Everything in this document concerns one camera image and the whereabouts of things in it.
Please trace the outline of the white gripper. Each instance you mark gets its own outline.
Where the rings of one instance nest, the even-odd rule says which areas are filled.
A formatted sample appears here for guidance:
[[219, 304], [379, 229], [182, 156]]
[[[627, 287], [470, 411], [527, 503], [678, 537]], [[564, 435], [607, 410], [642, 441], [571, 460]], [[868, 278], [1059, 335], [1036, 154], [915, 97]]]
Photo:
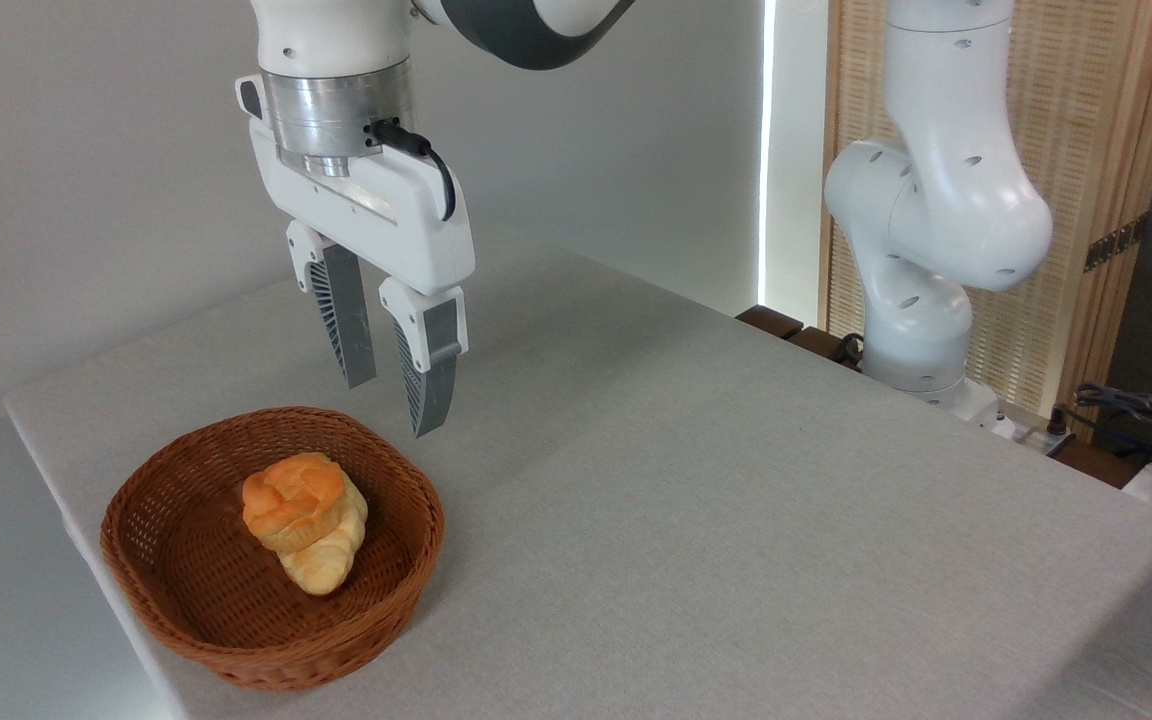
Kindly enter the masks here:
[[465, 293], [457, 285], [473, 273], [476, 258], [465, 200], [445, 213], [444, 173], [392, 146], [347, 158], [344, 176], [312, 173], [276, 145], [270, 115], [250, 118], [262, 183], [276, 209], [296, 219], [285, 232], [294, 275], [314, 300], [347, 386], [378, 373], [358, 256], [392, 275], [380, 300], [396, 328], [414, 434], [442, 427], [457, 359], [468, 350]]

